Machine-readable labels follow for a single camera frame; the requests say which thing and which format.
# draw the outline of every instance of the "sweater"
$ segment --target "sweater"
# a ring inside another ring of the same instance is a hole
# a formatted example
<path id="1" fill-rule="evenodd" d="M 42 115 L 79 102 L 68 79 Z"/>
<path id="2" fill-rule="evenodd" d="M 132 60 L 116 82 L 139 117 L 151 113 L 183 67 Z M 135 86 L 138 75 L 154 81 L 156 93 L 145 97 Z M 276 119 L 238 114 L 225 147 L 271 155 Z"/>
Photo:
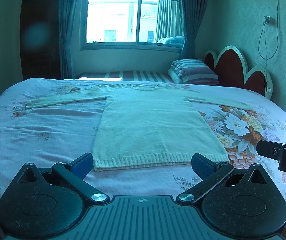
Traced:
<path id="1" fill-rule="evenodd" d="M 251 109 L 176 86 L 134 84 L 95 85 L 32 100 L 26 108 L 96 99 L 106 99 L 106 106 L 91 150 L 95 171 L 189 164 L 194 153 L 227 162 L 225 148 L 190 102 Z"/>

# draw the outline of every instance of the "metal screw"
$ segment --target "metal screw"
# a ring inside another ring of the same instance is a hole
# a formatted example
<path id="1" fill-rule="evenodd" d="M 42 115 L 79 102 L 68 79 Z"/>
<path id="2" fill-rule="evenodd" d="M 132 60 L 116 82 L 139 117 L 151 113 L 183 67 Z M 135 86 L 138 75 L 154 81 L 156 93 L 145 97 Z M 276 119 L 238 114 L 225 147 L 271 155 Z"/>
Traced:
<path id="1" fill-rule="evenodd" d="M 102 202 L 107 199 L 107 196 L 102 193 L 96 193 L 96 194 L 93 194 L 91 198 L 96 202 Z"/>
<path id="2" fill-rule="evenodd" d="M 194 199 L 194 196 L 192 194 L 184 193 L 180 194 L 178 198 L 182 201 L 192 201 Z"/>

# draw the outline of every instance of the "curtain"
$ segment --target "curtain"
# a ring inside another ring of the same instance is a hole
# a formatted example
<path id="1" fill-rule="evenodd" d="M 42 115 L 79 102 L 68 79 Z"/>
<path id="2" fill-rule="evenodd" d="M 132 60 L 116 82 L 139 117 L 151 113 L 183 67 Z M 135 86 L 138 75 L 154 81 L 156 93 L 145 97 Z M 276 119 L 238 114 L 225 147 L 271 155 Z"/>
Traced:
<path id="1" fill-rule="evenodd" d="M 184 45 L 180 59 L 195 57 L 195 39 L 201 25 L 207 0 L 179 0 Z"/>
<path id="2" fill-rule="evenodd" d="M 172 0 L 158 0 L 155 42 L 165 37 L 182 36 L 179 4 Z"/>
<path id="3" fill-rule="evenodd" d="M 72 79 L 74 76 L 71 38 L 75 8 L 76 0 L 59 0 L 59 46 L 62 79 Z"/>

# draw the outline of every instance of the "striped mattress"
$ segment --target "striped mattress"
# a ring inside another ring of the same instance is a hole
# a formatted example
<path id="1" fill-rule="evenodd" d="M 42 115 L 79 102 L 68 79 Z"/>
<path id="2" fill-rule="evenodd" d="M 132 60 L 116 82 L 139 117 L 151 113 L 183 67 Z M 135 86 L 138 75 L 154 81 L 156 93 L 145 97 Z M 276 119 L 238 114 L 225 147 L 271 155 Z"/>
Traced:
<path id="1" fill-rule="evenodd" d="M 167 74 L 149 71 L 118 71 L 108 73 L 83 73 L 79 79 L 115 79 L 118 81 L 152 81 L 163 83 L 174 83 Z"/>

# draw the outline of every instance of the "sweater ribbed hem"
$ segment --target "sweater ribbed hem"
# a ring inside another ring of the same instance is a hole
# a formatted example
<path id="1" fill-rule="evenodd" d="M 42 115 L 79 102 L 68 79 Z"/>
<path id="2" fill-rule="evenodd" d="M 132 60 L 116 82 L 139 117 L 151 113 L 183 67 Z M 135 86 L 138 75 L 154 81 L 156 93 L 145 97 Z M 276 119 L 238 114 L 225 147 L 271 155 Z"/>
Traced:
<path id="1" fill-rule="evenodd" d="M 135 156 L 121 156 L 112 159 L 100 160 L 94 156 L 94 171 L 111 171 L 147 168 L 155 166 L 190 164 L 193 154 L 146 154 Z M 228 162 L 228 155 L 204 155 L 215 163 Z"/>

